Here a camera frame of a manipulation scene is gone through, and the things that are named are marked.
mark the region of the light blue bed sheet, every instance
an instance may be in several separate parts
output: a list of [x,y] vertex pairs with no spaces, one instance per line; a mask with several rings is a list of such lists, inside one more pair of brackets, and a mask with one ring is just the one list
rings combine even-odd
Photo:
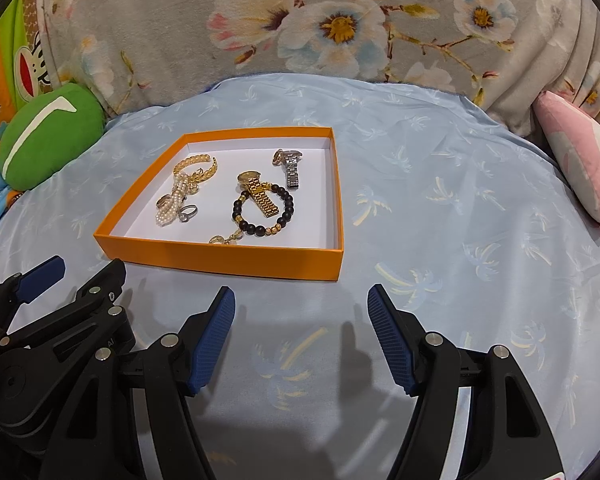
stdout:
[[[67,264],[65,279],[24,306],[14,328],[71,300],[106,264],[93,231],[181,134],[283,125],[335,132],[340,280],[128,265],[120,299],[144,347],[206,310],[221,285],[235,291],[226,352],[190,403],[218,479],[386,478],[413,399],[393,384],[366,314],[366,292],[378,282],[458,346],[507,345],[575,479],[600,449],[600,229],[545,155],[460,96],[258,75],[118,118],[0,222],[0,278],[54,254]],[[458,470],[468,399],[463,390],[445,479]],[[148,478],[159,478],[139,416]]]

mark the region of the pillow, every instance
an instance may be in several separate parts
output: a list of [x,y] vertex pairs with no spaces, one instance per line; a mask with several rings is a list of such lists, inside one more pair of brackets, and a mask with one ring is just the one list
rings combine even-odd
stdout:
[[565,178],[600,222],[600,124],[551,92],[542,92],[533,108]]
[[35,97],[2,134],[0,174],[13,189],[33,189],[90,148],[104,131],[94,95],[74,83]]

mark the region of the pink and white pillow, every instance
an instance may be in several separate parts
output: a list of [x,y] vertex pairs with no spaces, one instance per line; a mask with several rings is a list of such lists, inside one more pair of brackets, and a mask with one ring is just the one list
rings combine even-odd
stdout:
[[600,124],[551,92],[542,92],[533,106],[565,178],[600,223]]

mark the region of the red mouth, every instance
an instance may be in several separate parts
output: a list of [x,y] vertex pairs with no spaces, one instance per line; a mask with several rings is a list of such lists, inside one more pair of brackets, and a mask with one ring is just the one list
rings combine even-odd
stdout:
[[31,97],[33,97],[33,82],[31,81],[31,74],[29,73],[29,65],[22,54],[20,54],[20,80],[22,81],[24,89]]

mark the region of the orange box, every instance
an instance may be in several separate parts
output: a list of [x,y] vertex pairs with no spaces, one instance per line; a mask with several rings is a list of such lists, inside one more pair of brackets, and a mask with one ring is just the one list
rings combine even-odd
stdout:
[[[261,181],[285,185],[284,171],[271,161],[279,148],[303,153],[298,164],[300,186],[292,193],[296,211],[291,222],[276,235],[244,234],[236,245],[209,244],[212,236],[226,238],[237,229],[231,214],[241,192],[239,173],[259,171]],[[185,200],[185,205],[195,203],[198,213],[186,223],[176,220],[157,226],[155,202],[171,192],[173,167],[199,153],[214,156],[218,171]],[[185,172],[200,166],[206,169],[209,164],[193,165]],[[282,206],[279,197],[269,196]],[[270,226],[276,220],[264,218],[253,200],[244,203],[242,215],[256,225]],[[344,254],[344,229],[333,131],[286,126],[185,134],[134,182],[93,236],[109,258],[136,264],[335,282]]]

